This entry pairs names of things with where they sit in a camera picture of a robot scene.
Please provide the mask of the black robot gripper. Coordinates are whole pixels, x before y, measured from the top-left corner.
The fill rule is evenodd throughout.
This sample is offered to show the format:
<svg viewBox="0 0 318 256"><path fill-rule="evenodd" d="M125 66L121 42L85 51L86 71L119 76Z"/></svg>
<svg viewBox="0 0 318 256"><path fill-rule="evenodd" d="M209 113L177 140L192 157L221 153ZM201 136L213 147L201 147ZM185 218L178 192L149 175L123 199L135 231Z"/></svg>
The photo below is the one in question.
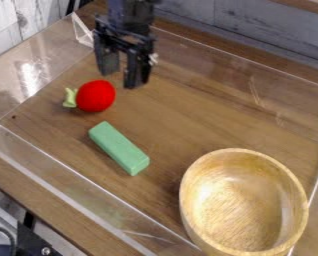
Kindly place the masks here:
<svg viewBox="0 0 318 256"><path fill-rule="evenodd" d="M94 51L99 71L109 76L121 70L119 53L127 56L125 87L149 82L155 63L151 32L154 6L159 0L107 0L109 15L95 16Z"/></svg>

